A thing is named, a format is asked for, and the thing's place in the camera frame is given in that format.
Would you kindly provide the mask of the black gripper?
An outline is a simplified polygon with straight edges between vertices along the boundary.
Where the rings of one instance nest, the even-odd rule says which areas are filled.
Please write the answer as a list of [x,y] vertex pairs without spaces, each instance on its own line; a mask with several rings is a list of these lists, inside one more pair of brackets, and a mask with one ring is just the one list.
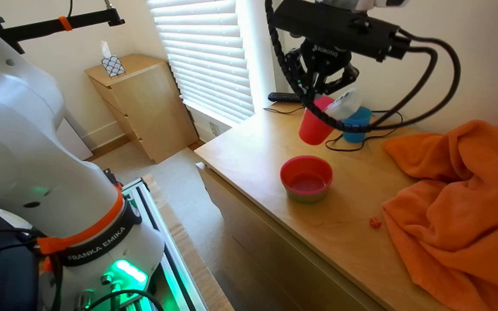
[[353,54],[382,63],[410,49],[400,26],[324,2],[284,0],[274,12],[274,30],[303,40],[279,61],[287,82],[305,95],[329,95],[355,83],[360,71]]

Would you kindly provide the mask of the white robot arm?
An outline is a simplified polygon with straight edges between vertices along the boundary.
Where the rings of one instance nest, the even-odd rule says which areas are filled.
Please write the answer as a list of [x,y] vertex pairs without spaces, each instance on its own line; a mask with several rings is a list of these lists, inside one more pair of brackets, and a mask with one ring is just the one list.
[[63,94],[14,49],[116,18],[108,7],[0,30],[0,311],[165,311],[149,292],[163,234],[59,142]]

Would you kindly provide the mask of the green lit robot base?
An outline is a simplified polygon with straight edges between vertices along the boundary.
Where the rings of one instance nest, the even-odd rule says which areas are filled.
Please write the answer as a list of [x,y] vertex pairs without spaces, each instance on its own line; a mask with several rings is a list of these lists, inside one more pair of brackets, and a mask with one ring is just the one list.
[[152,273],[133,260],[111,261],[99,284],[82,292],[75,311],[208,311],[152,199],[154,190],[146,180],[135,180],[123,189],[123,194],[163,239],[161,260]]

